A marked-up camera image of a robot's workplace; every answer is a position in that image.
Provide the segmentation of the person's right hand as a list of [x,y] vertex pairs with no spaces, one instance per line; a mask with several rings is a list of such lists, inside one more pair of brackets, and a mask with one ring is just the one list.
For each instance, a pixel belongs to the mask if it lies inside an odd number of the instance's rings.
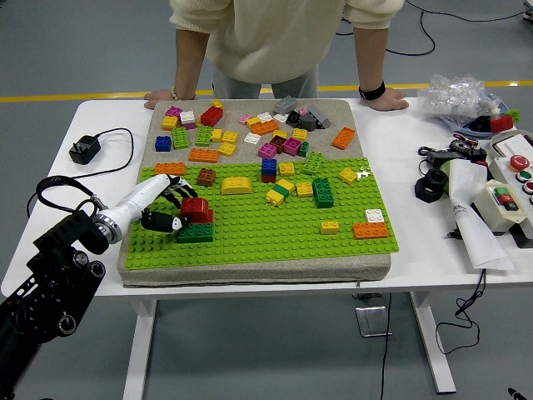
[[153,109],[159,102],[173,101],[174,97],[170,89],[164,89],[148,92],[144,100],[144,108]]

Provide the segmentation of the person's left hand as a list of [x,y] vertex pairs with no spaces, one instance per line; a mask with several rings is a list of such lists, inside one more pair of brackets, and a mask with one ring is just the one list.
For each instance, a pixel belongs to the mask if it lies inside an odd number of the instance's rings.
[[407,109],[409,103],[406,100],[406,94],[401,90],[387,87],[385,92],[376,100],[362,100],[369,108],[380,111],[388,112],[395,110]]

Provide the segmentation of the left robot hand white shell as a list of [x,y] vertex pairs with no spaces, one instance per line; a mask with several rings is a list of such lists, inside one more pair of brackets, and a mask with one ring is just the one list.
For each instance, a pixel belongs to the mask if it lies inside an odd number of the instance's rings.
[[157,198],[164,197],[179,208],[181,204],[174,193],[179,193],[183,198],[198,197],[198,193],[183,177],[159,174],[136,185],[117,205],[104,209],[93,221],[110,244],[118,243],[123,240],[131,223],[141,220],[143,214],[148,215],[149,207]]

